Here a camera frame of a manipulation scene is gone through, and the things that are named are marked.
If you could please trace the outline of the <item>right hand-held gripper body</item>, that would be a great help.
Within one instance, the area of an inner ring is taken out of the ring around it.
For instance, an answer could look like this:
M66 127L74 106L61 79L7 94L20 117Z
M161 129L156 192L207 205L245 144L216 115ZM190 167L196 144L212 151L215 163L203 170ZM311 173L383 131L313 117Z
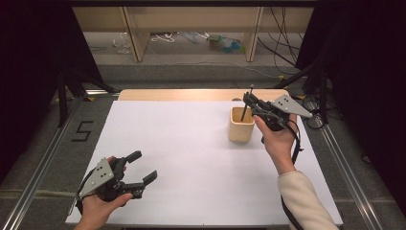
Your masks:
M251 108L252 114L262 118L265 124L273 131L287 128L291 114L311 118L312 113L298 104L289 95L281 95L272 101L263 101Z

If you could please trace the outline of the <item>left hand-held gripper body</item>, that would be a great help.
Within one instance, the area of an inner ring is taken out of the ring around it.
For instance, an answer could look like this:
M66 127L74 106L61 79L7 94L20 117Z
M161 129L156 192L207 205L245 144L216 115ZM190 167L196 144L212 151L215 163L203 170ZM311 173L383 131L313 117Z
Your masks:
M86 196L97 195L101 200L110 202L124 194L141 198L145 185L143 182L126 184L123 182L125 157L113 157L110 161L103 158L97 166L85 176L79 187L78 200Z

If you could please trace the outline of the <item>black pen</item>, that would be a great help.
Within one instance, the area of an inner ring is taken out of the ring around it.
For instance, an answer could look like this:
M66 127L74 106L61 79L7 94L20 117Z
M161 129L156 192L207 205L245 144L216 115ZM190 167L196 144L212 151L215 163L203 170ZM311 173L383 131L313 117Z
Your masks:
M244 95L243 95L242 100L244 102L244 107L243 107L241 117L240 117L241 122L244 121L245 114L246 114L246 111L247 111L247 108L248 108L248 103L247 102L249 101L250 95L252 94L254 87L255 87L255 85L251 84L249 90L246 93L244 93Z

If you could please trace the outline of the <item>beige square pen holder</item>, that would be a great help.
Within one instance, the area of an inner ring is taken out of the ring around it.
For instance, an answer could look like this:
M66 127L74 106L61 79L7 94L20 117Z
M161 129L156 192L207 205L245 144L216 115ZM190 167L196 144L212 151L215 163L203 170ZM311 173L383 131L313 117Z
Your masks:
M228 138L232 142L247 143L252 137L254 119L250 116L251 109L247 108L244 121L240 121L243 107L232 107L228 125Z

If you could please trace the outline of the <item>person's left hand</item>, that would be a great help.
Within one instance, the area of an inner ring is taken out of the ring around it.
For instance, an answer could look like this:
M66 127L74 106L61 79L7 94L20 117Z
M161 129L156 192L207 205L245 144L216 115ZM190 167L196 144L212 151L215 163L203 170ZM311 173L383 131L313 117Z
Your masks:
M97 195L88 195L83 199L82 216L78 224L103 227L110 215L124 206L132 197L132 194L124 194L113 201L106 202Z

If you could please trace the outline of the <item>person's right hand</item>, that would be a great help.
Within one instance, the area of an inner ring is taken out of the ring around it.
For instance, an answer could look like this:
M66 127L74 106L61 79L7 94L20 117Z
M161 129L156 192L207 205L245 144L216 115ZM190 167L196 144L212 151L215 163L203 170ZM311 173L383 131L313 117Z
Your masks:
M291 159L291 149L295 141L296 132L298 131L295 126L297 116L291 114L289 119L288 124L292 131L289 129L272 131L261 117L257 115L254 116L254 121L262 133L265 149L270 155L279 175L296 170Z

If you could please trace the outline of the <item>white board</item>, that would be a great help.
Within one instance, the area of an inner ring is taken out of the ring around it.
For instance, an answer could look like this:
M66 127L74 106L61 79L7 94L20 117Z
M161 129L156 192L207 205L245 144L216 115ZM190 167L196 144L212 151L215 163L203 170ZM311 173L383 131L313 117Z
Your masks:
M106 118L91 167L104 157L141 158L127 165L124 182L157 178L142 198L109 218L129 227L271 227L288 219L277 171L255 129L249 142L228 138L231 101L116 101Z

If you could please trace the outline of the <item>black stand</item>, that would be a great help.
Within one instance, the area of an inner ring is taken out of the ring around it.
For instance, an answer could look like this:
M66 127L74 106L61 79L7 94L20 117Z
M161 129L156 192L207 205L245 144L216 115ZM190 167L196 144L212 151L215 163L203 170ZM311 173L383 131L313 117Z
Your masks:
M82 84L84 82L90 82L107 93L119 93L119 90L104 83L101 76L88 75L74 68L63 68L57 75L56 82L59 105L59 127L62 127L66 123L69 115L66 89L69 89L74 97L83 98L86 94L86 90Z
M326 67L322 60L316 59L311 64L306 66L297 74L283 80L273 86L273 89L283 89L291 83L298 81L302 77L306 77L306 81L302 87L306 95L313 95L316 91L319 92L319 107L318 114L324 125L327 124L327 77Z

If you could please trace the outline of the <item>green and blue plastic items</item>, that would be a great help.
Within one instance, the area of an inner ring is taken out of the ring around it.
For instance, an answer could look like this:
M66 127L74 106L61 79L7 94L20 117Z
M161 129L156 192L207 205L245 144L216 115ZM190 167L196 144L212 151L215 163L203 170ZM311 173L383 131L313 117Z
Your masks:
M220 34L210 34L207 38L211 50L220 51L224 54L234 52L244 53L245 48L238 39L230 38Z

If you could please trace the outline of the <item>wooden table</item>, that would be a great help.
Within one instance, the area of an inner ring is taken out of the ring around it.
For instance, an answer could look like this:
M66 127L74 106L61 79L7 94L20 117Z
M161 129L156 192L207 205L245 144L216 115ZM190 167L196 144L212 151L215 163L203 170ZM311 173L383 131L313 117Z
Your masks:
M247 89L126 89L119 101L232 101L241 100Z

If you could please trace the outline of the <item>black curtain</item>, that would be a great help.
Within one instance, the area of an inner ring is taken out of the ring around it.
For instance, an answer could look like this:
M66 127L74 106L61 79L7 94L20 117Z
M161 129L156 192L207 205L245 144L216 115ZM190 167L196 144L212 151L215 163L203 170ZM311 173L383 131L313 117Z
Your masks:
M0 0L0 183L56 91L102 82L68 0Z
M321 53L358 143L406 214L406 0L317 0L297 66Z

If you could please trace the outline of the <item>clear plastic item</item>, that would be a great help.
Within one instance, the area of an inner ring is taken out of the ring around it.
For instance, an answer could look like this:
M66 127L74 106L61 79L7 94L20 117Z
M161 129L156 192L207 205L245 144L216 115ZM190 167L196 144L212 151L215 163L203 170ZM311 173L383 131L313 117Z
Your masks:
M127 33L119 33L117 34L112 41L113 46L116 48L119 54L131 54L131 45L128 42Z

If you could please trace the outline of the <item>light wooden shelf unit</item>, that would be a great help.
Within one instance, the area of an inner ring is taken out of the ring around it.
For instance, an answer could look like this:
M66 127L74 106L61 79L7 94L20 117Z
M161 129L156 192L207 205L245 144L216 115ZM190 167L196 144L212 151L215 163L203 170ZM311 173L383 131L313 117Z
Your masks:
M74 7L85 32L126 32L134 58L144 57L149 37L162 32L240 33L246 60L254 60L260 33L285 26L292 34L306 31L311 7Z

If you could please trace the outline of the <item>metal floor rail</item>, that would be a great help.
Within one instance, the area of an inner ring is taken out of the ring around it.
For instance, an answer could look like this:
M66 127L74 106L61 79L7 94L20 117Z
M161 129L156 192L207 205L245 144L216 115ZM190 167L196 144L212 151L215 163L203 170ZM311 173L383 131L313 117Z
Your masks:
M68 115L65 120L56 129L56 133L53 136L51 143L46 151L43 153L39 163L37 164L33 175L31 176L28 184L24 190L20 193L16 203L9 212L6 222L0 228L0 230L18 230L22 220L26 216L31 203L34 200L37 189L42 183L46 172L50 168L57 151L61 145L68 126L70 125L76 111L81 105L81 98L74 98L71 104L68 106Z
M350 164L338 145L338 142L330 127L328 124L323 124L321 116L318 114L319 102L317 102L313 97L309 97L308 102L305 102L304 104L314 113L317 128L323 134L325 142L332 154L332 158L334 159L334 162L336 163L337 168L343 177L347 188L349 189L352 200L358 208L362 219L366 223L367 228L369 230L383 230L382 224L378 219L372 204L370 203L366 193L362 189L357 177L351 169Z

